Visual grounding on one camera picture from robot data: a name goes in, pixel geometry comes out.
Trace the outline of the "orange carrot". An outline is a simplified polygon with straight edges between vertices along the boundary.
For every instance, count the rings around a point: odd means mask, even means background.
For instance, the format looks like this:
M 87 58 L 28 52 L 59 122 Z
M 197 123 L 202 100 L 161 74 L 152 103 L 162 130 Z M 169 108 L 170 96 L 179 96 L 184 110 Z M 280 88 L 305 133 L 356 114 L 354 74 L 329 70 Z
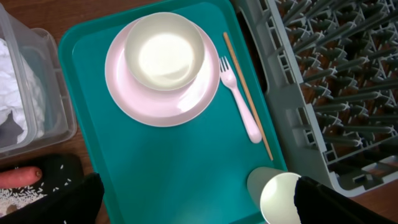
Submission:
M 1 188 L 14 189 L 38 182 L 42 171 L 38 167 L 28 166 L 1 172 Z

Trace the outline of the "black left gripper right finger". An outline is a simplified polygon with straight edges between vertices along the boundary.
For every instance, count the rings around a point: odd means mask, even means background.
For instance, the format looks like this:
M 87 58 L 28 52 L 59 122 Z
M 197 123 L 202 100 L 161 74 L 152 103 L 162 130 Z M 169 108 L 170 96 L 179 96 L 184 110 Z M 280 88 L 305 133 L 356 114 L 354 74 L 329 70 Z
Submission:
M 306 176 L 296 182 L 294 205 L 302 224 L 395 224 Z

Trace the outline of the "pink plate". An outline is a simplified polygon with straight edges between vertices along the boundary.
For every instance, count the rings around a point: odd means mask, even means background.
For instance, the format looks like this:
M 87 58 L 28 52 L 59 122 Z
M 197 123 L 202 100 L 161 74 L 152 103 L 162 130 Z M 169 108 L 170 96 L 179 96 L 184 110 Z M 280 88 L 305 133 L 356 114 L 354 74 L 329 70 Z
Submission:
M 205 45 L 205 59 L 197 77 L 178 90 L 153 90 L 133 77 L 124 59 L 127 34 L 138 21 L 124 27 L 108 49 L 104 75 L 109 94 L 125 114 L 149 126 L 177 126 L 194 119 L 212 102 L 220 83 L 220 63 L 214 43 L 196 26 Z

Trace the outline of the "white napkin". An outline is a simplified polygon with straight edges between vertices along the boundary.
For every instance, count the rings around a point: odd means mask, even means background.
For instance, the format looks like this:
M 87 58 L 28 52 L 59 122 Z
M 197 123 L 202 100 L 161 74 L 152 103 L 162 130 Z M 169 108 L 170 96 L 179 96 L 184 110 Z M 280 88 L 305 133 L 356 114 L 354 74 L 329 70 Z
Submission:
M 41 81 L 30 68 L 26 59 L 22 60 L 25 75 L 31 87 L 32 104 L 36 115 L 37 137 L 45 132 L 45 99 Z M 28 132 L 24 106 L 16 79 L 16 74 L 9 53 L 9 48 L 4 39 L 1 39 L 1 137 L 10 134 L 8 139 L 2 139 L 1 144 L 7 146 L 11 140 L 22 142 Z

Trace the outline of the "white bowl on plate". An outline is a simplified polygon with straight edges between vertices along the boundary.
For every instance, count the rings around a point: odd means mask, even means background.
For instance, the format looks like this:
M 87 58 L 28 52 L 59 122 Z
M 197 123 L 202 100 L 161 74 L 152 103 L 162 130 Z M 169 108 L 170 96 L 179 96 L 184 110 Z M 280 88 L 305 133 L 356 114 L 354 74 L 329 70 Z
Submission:
M 133 77 L 144 86 L 178 90 L 198 75 L 205 44 L 199 28 L 172 12 L 140 18 L 127 33 L 124 57 Z

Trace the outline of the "clear plastic bin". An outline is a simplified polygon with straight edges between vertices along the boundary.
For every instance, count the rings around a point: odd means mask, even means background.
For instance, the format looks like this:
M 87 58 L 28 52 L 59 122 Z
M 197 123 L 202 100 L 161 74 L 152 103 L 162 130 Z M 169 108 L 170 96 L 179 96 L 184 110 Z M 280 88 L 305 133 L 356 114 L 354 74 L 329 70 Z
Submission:
M 66 141 L 76 131 L 53 36 L 2 8 L 1 158 Z

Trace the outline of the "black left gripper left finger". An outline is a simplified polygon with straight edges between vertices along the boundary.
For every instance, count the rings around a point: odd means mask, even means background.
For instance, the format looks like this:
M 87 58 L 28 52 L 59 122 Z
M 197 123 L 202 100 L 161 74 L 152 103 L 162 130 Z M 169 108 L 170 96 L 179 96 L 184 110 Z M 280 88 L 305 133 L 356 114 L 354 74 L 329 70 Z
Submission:
M 1 218 L 1 224 L 94 223 L 104 186 L 98 173 Z

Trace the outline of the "grey dishwasher rack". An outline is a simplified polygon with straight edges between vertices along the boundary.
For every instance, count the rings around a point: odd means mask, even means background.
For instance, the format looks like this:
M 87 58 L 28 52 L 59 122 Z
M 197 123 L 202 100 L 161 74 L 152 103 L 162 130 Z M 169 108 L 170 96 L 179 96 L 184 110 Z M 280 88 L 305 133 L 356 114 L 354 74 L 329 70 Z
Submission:
M 290 171 L 347 197 L 397 179 L 397 2 L 234 1 Z

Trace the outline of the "pink plastic fork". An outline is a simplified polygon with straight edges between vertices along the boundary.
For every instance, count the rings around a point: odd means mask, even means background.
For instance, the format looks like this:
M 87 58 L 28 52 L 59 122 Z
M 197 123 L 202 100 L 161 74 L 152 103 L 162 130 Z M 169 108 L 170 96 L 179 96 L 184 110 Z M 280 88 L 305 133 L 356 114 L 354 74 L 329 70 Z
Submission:
M 220 57 L 219 61 L 221 82 L 233 94 L 249 139 L 252 143 L 258 144 L 262 141 L 262 136 L 259 127 L 256 124 L 253 115 L 251 114 L 238 88 L 236 75 L 234 74 L 233 69 L 231 68 L 231 65 L 226 57 Z

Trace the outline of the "white paper cup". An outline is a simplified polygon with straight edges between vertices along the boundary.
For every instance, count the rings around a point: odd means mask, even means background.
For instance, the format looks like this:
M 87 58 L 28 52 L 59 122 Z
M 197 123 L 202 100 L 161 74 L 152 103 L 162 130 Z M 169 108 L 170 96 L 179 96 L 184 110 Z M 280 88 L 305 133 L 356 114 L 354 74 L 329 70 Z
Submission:
M 300 175 L 270 167 L 258 167 L 248 176 L 248 192 L 269 224 L 300 223 L 294 204 Z

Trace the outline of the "black tray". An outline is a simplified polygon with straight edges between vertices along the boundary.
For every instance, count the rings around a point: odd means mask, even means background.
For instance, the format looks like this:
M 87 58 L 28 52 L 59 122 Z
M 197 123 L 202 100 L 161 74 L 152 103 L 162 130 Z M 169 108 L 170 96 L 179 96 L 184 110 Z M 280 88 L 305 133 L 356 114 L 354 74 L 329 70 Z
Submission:
M 35 166 L 42 171 L 42 178 L 29 186 L 1 190 L 1 216 L 24 208 L 60 189 L 71 186 L 84 177 L 83 167 L 74 154 L 49 154 L 28 161 L 14 163 L 1 171 Z

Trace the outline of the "spilled rice pile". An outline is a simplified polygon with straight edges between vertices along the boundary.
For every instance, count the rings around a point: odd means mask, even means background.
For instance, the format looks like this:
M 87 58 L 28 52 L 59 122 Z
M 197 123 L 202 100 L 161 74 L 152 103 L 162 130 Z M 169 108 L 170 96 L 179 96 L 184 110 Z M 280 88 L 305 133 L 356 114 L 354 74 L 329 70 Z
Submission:
M 82 172 L 65 164 L 1 170 L 1 216 L 70 187 Z

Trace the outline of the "wooden chopstick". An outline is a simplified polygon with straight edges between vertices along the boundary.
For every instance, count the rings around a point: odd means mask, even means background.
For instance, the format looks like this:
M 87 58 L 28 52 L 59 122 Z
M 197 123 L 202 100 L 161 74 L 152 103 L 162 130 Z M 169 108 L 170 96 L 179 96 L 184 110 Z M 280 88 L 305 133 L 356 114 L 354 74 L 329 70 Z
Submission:
M 234 47 L 232 45 L 232 41 L 229 38 L 229 35 L 228 35 L 227 32 L 223 32 L 223 38 L 224 38 L 226 47 L 227 47 L 228 52 L 229 52 L 230 57 L 231 57 L 231 59 L 228 59 L 228 62 L 231 65 L 231 68 L 233 69 L 234 74 L 236 75 L 236 79 L 237 79 L 237 82 L 238 82 L 238 88 L 239 88 L 239 90 L 240 90 L 240 92 L 242 94 L 242 97 L 243 97 L 244 101 L 246 102 L 251 114 L 253 115 L 253 118 L 254 118 L 256 124 L 259 127 L 259 130 L 260 130 L 260 133 L 261 133 L 261 136 L 262 136 L 262 141 L 261 142 L 263 142 L 270 160 L 273 161 L 274 160 L 274 156 L 272 155 L 269 143 L 268 143 L 267 138 L 266 138 L 265 131 L 263 130 L 263 127 L 262 127 L 262 123 L 261 123 L 260 117 L 259 117 L 259 115 L 257 113 L 257 110 L 256 110 L 256 107 L 255 107 L 254 102 L 252 100 L 252 96 L 250 94 L 248 85 L 247 85 L 246 80 L 245 80 L 245 78 L 243 76 L 243 71 L 241 69 L 241 66 L 239 64 L 237 55 L 236 55 Z

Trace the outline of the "teal plastic tray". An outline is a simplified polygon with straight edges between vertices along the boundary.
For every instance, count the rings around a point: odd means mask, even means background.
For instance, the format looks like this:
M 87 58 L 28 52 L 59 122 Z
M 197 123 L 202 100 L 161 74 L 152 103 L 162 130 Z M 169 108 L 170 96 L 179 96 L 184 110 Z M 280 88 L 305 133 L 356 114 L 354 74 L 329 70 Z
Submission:
M 201 115 L 155 128 L 123 113 L 106 86 L 106 53 L 134 19 L 176 12 L 199 25 L 219 56 L 227 32 L 270 147 L 253 144 L 231 92 L 220 86 Z M 246 188 L 257 167 L 286 165 L 256 71 L 229 1 L 162 1 L 72 27 L 58 55 L 112 223 L 249 223 L 257 212 Z

